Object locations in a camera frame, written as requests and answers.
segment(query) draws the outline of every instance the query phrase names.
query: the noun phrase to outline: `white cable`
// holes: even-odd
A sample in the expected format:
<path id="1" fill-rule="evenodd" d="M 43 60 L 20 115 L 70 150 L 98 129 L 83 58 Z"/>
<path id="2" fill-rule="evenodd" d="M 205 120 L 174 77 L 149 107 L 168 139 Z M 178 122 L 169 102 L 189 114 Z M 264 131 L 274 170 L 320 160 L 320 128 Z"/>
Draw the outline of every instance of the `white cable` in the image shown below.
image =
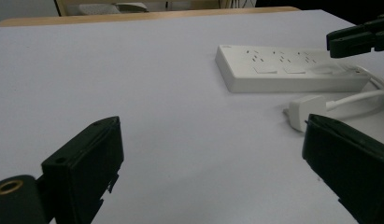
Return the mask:
<path id="1" fill-rule="evenodd" d="M 337 108 L 340 105 L 345 105 L 348 103 L 360 101 L 363 99 L 367 99 L 367 98 L 371 98 L 371 97 L 375 97 L 375 96 L 379 96 L 379 95 L 384 95 L 384 90 L 365 91 L 365 92 L 351 95 L 349 97 L 346 97 L 346 98 L 343 98 L 343 99 L 340 99 L 337 101 L 328 101 L 328 102 L 326 102 L 326 110 L 330 111 L 330 110 Z"/>
<path id="2" fill-rule="evenodd" d="M 380 88 L 380 87 L 378 87 L 378 88 L 380 88 L 380 89 L 382 89 L 382 90 L 384 89 L 384 79 L 383 79 L 383 78 L 371 74 L 371 73 L 370 73 L 367 69 L 365 69 L 364 67 L 361 67 L 361 66 L 359 66 L 359 65 L 356 65 L 356 67 L 358 67 L 359 69 L 363 70 L 365 73 L 370 74 L 370 75 L 371 75 L 371 81 L 375 84 L 375 86 L 377 86 L 377 84 L 378 84 L 378 85 L 381 86 L 381 88 Z"/>
<path id="3" fill-rule="evenodd" d="M 284 112 L 289 116 L 291 126 L 300 132 L 304 132 L 306 130 L 306 120 L 308 120 L 310 114 L 326 116 L 327 111 L 335 109 L 340 105 L 380 95 L 384 95 L 384 90 L 366 91 L 338 101 L 329 102 L 326 102 L 325 97 L 322 95 L 308 95 L 291 101 L 288 109 L 285 109 Z"/>

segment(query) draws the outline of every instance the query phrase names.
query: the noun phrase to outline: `plug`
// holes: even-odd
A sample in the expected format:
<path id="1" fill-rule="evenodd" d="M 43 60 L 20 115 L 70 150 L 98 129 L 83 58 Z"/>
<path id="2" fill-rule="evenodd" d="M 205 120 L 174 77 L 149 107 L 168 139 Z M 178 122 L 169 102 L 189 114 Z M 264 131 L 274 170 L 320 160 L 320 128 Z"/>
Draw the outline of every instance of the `plug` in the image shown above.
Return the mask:
<path id="1" fill-rule="evenodd" d="M 291 101 L 284 112 L 288 115 L 291 126 L 300 132 L 306 131 L 306 121 L 310 114 L 326 116 L 326 99 L 321 95 L 308 95 Z"/>

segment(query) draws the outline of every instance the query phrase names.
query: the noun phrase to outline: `screw hole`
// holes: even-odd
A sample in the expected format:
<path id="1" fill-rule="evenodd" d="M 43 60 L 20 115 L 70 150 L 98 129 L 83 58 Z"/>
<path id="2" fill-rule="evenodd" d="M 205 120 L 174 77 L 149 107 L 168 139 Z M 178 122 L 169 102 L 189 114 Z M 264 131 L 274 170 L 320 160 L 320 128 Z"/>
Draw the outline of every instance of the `screw hole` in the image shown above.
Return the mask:
<path id="1" fill-rule="evenodd" d="M 21 180 L 10 180 L 6 183 L 0 185 L 0 195 L 5 195 L 11 193 L 22 186 L 23 182 Z"/>

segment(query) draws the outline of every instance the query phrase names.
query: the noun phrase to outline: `white table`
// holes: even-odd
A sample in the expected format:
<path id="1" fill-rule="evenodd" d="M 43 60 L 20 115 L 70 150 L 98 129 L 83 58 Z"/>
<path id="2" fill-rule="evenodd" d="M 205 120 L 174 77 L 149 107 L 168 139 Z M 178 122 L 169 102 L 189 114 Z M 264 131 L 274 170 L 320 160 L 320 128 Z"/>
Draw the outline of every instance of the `white table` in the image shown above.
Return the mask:
<path id="1" fill-rule="evenodd" d="M 50 154 L 116 115 L 125 162 L 93 223 L 357 223 L 282 113 L 306 94 L 230 93 L 214 61 L 219 44 L 324 49 L 351 25 L 311 10 L 0 27 L 0 180 L 39 177 Z M 351 60 L 384 76 L 383 52 Z M 331 116 L 384 143 L 384 110 L 371 108 Z"/>

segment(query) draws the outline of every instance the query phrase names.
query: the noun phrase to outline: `power strip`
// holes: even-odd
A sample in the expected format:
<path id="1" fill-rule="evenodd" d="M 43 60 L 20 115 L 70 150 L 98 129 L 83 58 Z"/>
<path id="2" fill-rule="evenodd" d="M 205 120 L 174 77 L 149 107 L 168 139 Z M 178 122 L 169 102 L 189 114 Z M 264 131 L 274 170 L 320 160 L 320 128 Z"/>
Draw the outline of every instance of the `power strip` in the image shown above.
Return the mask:
<path id="1" fill-rule="evenodd" d="M 324 49 L 219 45 L 215 61 L 230 92 L 360 91 L 371 77 Z"/>

